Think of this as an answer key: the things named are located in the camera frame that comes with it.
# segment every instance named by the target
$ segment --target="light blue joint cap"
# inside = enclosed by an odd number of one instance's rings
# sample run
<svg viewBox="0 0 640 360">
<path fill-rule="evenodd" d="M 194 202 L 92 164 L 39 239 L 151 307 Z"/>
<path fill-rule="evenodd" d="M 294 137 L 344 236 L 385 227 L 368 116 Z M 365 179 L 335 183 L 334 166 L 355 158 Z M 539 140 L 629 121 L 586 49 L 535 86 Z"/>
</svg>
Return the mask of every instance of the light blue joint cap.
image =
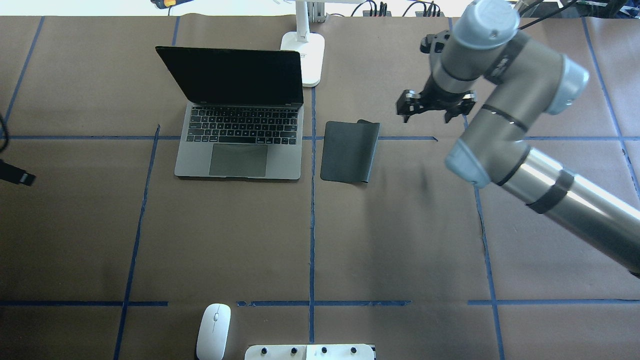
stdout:
<svg viewBox="0 0 640 360">
<path fill-rule="evenodd" d="M 444 161 L 447 168 L 464 180 L 472 183 L 477 188 L 484 188 L 491 182 L 489 174 L 484 171 L 482 164 L 476 155 L 469 149 L 464 141 L 458 139 L 456 145 L 447 155 Z"/>
<path fill-rule="evenodd" d="M 580 65 L 569 59 L 563 54 L 563 73 L 560 85 L 556 91 L 556 96 L 551 100 L 551 104 L 545 110 L 545 113 L 556 115 L 573 104 L 573 101 L 582 94 L 584 88 L 587 87 L 589 81 L 589 72 Z"/>
<path fill-rule="evenodd" d="M 518 12 L 505 0 L 474 0 L 453 26 L 453 35 L 469 49 L 495 49 L 516 35 L 519 23 Z"/>
</svg>

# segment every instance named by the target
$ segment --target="computer mouse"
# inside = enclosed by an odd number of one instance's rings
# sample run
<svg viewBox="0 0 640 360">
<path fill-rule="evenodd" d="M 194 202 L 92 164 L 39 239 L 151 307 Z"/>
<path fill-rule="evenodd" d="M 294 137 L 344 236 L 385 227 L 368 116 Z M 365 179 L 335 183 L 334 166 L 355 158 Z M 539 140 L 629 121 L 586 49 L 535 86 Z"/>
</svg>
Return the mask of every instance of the computer mouse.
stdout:
<svg viewBox="0 0 640 360">
<path fill-rule="evenodd" d="M 224 304 L 207 306 L 202 315 L 196 356 L 199 360 L 222 360 L 227 346 L 231 308 Z"/>
</svg>

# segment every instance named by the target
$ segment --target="laptop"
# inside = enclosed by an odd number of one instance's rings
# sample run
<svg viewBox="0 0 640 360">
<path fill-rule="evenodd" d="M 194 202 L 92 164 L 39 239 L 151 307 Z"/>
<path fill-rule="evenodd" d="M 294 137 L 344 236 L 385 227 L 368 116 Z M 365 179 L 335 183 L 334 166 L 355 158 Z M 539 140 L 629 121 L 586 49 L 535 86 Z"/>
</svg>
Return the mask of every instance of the laptop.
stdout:
<svg viewBox="0 0 640 360">
<path fill-rule="evenodd" d="M 176 176 L 300 178 L 299 53 L 165 46 L 156 51 L 188 100 Z"/>
</svg>

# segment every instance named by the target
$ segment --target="black screen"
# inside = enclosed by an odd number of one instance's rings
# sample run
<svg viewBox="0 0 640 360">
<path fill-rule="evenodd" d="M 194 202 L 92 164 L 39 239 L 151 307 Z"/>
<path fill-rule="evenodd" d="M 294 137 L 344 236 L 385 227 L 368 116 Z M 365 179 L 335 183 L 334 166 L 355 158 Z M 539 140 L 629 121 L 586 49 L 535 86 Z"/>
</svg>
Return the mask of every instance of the black screen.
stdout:
<svg viewBox="0 0 640 360">
<path fill-rule="evenodd" d="M 302 104 L 295 51 L 163 47 L 156 51 L 184 95 L 197 104 Z"/>
</svg>

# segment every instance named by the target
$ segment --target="keyboard key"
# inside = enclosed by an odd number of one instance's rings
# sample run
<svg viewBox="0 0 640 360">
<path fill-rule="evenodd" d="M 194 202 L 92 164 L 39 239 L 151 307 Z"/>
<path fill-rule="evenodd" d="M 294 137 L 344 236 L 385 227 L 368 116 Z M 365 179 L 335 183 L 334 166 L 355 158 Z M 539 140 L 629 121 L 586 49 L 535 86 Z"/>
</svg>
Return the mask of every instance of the keyboard key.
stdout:
<svg viewBox="0 0 640 360">
<path fill-rule="evenodd" d="M 221 136 L 218 142 L 255 143 L 255 138 L 245 138 L 243 136 Z"/>
</svg>

